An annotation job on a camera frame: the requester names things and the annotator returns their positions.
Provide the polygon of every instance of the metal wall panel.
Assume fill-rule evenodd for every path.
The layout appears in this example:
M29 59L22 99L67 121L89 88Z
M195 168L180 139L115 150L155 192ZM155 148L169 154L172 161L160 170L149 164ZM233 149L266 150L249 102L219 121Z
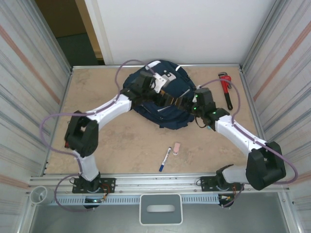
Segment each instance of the metal wall panel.
M60 111L70 67L31 1L0 1L0 232L14 232L47 149L44 117ZM56 119L44 127L49 141Z
M303 228L310 232L311 1L284 2L243 68L266 138L278 142L298 169L290 189Z

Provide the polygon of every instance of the tan work surface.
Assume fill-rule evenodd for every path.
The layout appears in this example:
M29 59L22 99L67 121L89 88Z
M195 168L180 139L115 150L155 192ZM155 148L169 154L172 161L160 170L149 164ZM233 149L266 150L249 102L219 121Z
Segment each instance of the tan work surface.
M138 68L123 68L119 74L122 86L129 74ZM73 73L63 112L92 110L112 99L117 92L114 84L116 68L76 69ZM241 95L241 110L236 120L256 134L237 67L185 67L196 85L217 79L218 73L227 72ZM217 107L227 109L220 82L208 86ZM234 113L238 107L237 94L229 91ZM70 117L61 117L53 146L64 149L64 135ZM134 110L122 114L105 125L99 133L95 151L101 173L158 173L168 147L180 142L177 156L171 153L162 172L214 172L225 165L246 164L246 157L228 139L207 128L200 129L195 122L179 130L160 129ZM73 157L52 153L46 173L78 172Z

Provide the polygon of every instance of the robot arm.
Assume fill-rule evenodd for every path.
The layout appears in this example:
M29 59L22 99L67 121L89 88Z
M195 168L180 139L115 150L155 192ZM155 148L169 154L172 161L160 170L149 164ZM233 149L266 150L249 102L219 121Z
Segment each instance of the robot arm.
M229 165L218 170L215 179L212 179L213 182L209 184L210 186L226 189L228 186L232 186L232 183L249 183L255 189L261 190L285 177L283 160L266 151L233 127L232 117L226 110L216 108L208 88L195 90L195 96L191 100L186 97L173 98L161 90L175 78L173 74L167 77L157 73L154 76L149 73L141 73L134 83L121 91L117 101L112 99L87 112L96 113L94 115L71 118L65 141L67 147L74 150L74 153L79 156L83 169L82 179L85 180L88 190L95 191L99 185L100 174L93 154L98 145L99 130L115 117L146 101L153 101L158 106L175 104L179 109L188 111L195 117L200 117L206 125L234 143L247 157L246 167ZM100 111L112 101L115 101L112 106ZM252 135L236 121L234 124L256 141L281 153L277 143L268 144Z

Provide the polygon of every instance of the backpack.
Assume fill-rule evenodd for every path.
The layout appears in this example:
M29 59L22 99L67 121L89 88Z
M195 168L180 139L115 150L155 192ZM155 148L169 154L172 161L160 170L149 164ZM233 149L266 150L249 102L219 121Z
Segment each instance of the backpack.
M180 96L185 96L191 99L193 98L196 87L181 66L165 60L153 61L149 63L148 66L159 75L169 72L176 76L176 79L172 80L166 87L162 88L165 92L172 95L174 98ZM125 80L123 88L126 88L131 82L133 82L139 76L141 71L150 72L148 67L139 69ZM136 106L134 110L148 120L158 124L160 128L168 128L171 130L186 127L189 122L193 122L194 120L193 115L177 109L175 105L158 107L152 102L144 102L140 106Z

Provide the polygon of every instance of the red pipe wrench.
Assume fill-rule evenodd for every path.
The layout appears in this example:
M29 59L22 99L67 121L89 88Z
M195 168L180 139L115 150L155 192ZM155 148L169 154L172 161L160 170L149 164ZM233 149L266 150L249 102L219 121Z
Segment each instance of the red pipe wrench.
M231 77L226 72L219 73L218 77L220 79L226 79L228 81L231 81ZM222 83L222 87L224 90L225 101L227 102L227 107L229 110L232 110L233 106L232 106L231 99L230 99L229 92L228 92L228 88L231 89L232 86L229 83L227 83L226 81L220 81L220 82Z

